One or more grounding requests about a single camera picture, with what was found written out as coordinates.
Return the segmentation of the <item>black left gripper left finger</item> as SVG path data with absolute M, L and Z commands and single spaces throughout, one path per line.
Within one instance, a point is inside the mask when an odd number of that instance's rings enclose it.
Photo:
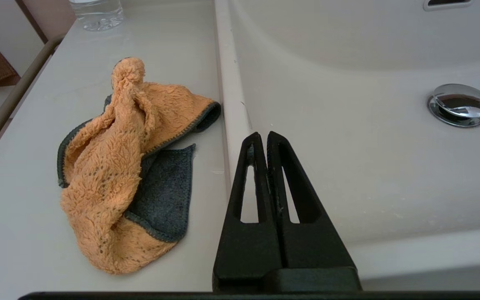
M 214 292 L 259 292 L 263 277 L 282 267 L 275 208 L 261 135 L 242 141 L 213 266 Z M 248 168 L 254 169 L 257 223 L 241 220 Z

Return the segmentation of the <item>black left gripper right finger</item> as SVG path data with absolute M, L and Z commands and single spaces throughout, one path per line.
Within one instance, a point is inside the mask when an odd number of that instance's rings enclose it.
M 282 267 L 265 275 L 272 292 L 359 292 L 358 269 L 290 142 L 267 140 Z

